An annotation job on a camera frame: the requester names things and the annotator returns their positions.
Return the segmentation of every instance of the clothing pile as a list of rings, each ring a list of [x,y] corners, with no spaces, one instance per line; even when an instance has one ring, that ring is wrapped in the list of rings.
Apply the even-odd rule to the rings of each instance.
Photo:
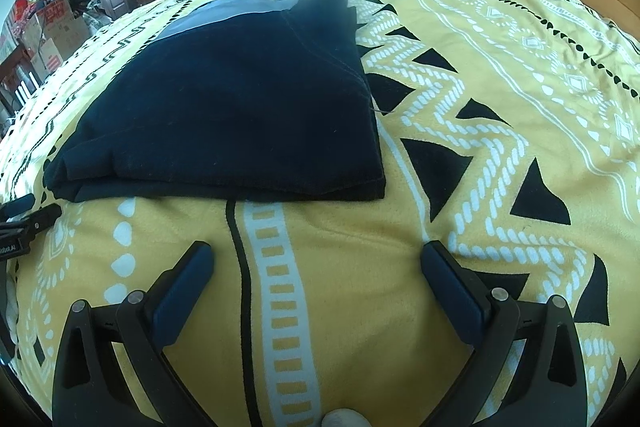
[[[47,165],[44,183],[74,202],[383,198],[355,33],[347,0],[206,4],[117,74]],[[337,115],[330,121],[328,107]]]

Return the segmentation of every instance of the yellow bedsheet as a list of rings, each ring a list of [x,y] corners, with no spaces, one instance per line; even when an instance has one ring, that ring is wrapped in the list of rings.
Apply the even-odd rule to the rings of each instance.
[[[53,202],[42,187],[46,158],[138,50],[209,1],[156,1],[87,42],[2,143],[2,199],[33,192],[42,204]],[[362,24],[356,40],[365,71],[413,89],[377,115],[385,199],[59,202],[63,216],[19,260],[10,303],[18,309],[12,329],[20,352],[12,367],[48,414],[72,302],[100,306],[148,289],[196,240],[216,253],[215,274],[165,353],[220,427],[255,427],[256,413],[265,427],[318,425],[340,407],[373,427],[420,425],[469,354],[420,273],[421,245],[433,239],[465,267],[529,274],[521,299],[558,293],[572,312],[582,302],[588,320],[577,330],[590,421],[621,367],[630,373],[636,366],[638,42],[578,0],[350,2]],[[414,60],[432,48],[450,69]],[[176,79],[187,88],[189,81]],[[457,118],[469,99],[499,120]],[[406,140],[471,158],[433,220]],[[534,161],[570,225],[511,213]],[[243,251],[230,233],[236,226]],[[243,287],[250,331],[241,326]],[[482,416],[499,406],[521,352],[515,343]],[[119,358],[140,407],[153,416],[122,350]]]

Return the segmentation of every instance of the folded black clothing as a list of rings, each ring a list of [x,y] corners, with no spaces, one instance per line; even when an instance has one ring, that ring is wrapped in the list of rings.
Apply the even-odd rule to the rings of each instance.
[[[385,177],[347,0],[157,39],[44,171],[55,197],[374,200]]]

